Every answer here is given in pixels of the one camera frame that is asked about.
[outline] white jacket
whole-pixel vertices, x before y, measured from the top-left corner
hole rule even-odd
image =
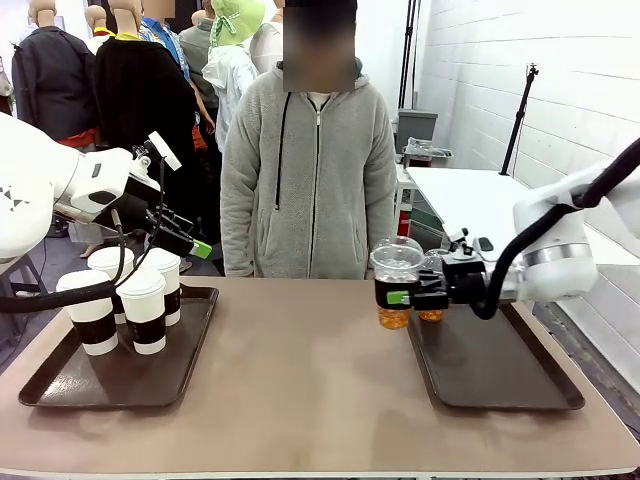
[[[219,150],[224,152],[233,115],[242,95],[258,76],[258,71],[243,47],[231,45],[209,48],[209,62],[202,69],[202,76],[213,85],[220,101],[216,142]]]
[[[251,40],[251,60],[263,74],[271,70],[283,56],[282,24],[278,22],[263,23]]]

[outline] table edge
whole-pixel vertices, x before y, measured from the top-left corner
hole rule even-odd
[[[0,468],[0,474],[30,476],[40,478],[64,478],[73,480],[106,480],[122,478],[129,480],[204,480],[204,479],[275,479],[275,478],[415,478],[417,480],[432,478],[562,478],[590,477],[602,475],[622,475],[631,473],[638,466],[620,467],[603,470],[581,470],[567,472],[408,472],[408,471],[349,471],[349,472],[190,472],[190,473],[64,473],[40,472],[32,470],[12,470]]]

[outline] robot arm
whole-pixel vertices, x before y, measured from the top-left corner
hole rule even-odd
[[[159,135],[150,138],[136,158],[123,149],[83,154],[0,114],[0,273],[44,238],[54,212],[113,228],[109,211],[117,208],[125,231],[150,232],[160,223],[157,246],[206,258],[210,248],[191,238],[189,222],[166,206],[157,218],[160,186],[147,176],[147,166],[152,159],[174,169],[180,163]]]
[[[497,262],[482,258],[482,240],[466,244],[466,233],[443,257],[442,274],[423,272],[403,292],[391,292],[388,305],[443,310],[450,303],[469,304],[490,319],[501,302],[551,302],[589,292],[598,278],[584,228],[584,210],[607,197],[631,233],[640,237],[640,140],[613,163],[599,164],[562,181],[531,190],[514,206],[517,236]],[[522,265],[514,264],[522,254]]]

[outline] gray box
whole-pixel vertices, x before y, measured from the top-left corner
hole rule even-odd
[[[419,110],[399,110],[396,153],[402,153],[402,149],[409,143],[409,137],[432,140],[437,119],[437,113],[421,112]]]

